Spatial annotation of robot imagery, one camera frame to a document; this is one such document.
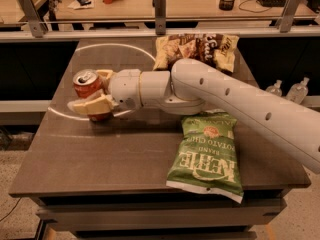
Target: clear plastic bottle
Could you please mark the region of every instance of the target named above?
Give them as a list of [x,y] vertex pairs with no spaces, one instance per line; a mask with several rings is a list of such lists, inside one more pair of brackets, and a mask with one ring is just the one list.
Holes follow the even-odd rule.
[[303,81],[301,81],[301,83],[292,85],[291,89],[289,90],[286,96],[286,99],[300,104],[308,94],[308,82],[309,78],[305,77],[303,78]]
[[282,95],[282,91],[280,89],[281,83],[282,83],[281,80],[277,80],[277,82],[274,85],[269,86],[266,89],[266,91],[281,97],[281,95]]

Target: floor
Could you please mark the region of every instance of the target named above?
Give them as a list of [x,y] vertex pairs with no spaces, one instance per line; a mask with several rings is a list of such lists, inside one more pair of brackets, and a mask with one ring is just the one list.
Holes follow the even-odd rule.
[[[36,205],[27,198],[19,200],[8,195],[11,182],[27,155],[26,150],[32,139],[30,136],[23,133],[18,141],[20,144],[10,145],[6,151],[0,151],[0,240],[34,239],[37,232],[39,219],[35,215]],[[258,240],[319,239],[320,175],[307,172],[312,185],[308,189],[291,191],[285,197],[288,206],[279,216],[268,225],[251,229],[256,232]],[[47,229],[43,239],[69,240],[75,237],[68,232]]]

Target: black cable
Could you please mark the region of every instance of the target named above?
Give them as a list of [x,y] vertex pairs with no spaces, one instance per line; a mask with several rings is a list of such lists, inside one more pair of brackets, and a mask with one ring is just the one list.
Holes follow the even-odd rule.
[[18,204],[19,204],[19,202],[21,201],[21,198],[19,198],[19,200],[16,202],[16,204],[13,206],[13,208],[11,209],[11,211],[7,214],[7,215],[5,215],[4,217],[2,217],[1,219],[0,219],[0,222],[2,222],[2,221],[4,221],[13,211],[14,211],[14,209],[18,206]]
[[246,1],[242,2],[241,4],[239,4],[239,10],[247,11],[247,12],[253,12],[253,13],[262,13],[262,12],[269,11],[272,8],[272,7],[268,7],[267,9],[261,10],[261,11],[253,11],[253,10],[248,10],[248,9],[241,8],[241,5],[243,5],[243,4],[247,3],[247,2],[250,2],[250,1],[253,1],[253,0],[246,0]]

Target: robotic hand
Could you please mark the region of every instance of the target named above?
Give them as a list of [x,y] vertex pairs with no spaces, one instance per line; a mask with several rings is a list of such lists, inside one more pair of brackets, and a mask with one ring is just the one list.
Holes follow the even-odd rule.
[[123,70],[114,74],[107,92],[114,108],[133,112],[156,106],[180,115],[200,112],[205,102],[232,114],[320,173],[319,113],[229,77],[196,60],[181,59],[171,71]]

